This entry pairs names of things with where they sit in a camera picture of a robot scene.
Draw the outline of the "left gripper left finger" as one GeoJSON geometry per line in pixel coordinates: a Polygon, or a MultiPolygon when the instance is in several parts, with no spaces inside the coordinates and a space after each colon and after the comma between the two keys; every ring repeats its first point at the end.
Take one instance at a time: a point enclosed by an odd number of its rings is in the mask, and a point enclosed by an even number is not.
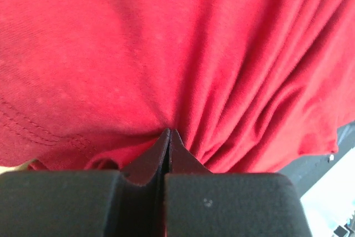
{"type": "Polygon", "coordinates": [[[1,175],[2,236],[164,236],[170,131],[120,170],[1,175]]]}

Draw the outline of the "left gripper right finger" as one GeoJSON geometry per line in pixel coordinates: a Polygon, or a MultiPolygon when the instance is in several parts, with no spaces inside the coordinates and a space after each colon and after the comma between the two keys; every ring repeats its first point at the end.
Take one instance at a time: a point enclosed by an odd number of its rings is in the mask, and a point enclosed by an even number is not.
{"type": "Polygon", "coordinates": [[[214,174],[171,132],[167,236],[310,236],[292,182],[278,173],[214,174]]]}

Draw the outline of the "red t-shirt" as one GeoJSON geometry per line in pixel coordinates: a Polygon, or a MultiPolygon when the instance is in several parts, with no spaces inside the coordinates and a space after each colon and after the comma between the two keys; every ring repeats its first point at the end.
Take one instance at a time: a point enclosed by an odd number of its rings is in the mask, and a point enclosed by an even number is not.
{"type": "Polygon", "coordinates": [[[4,167],[122,167],[170,128],[274,172],[353,120],[354,0],[1,0],[4,167]]]}

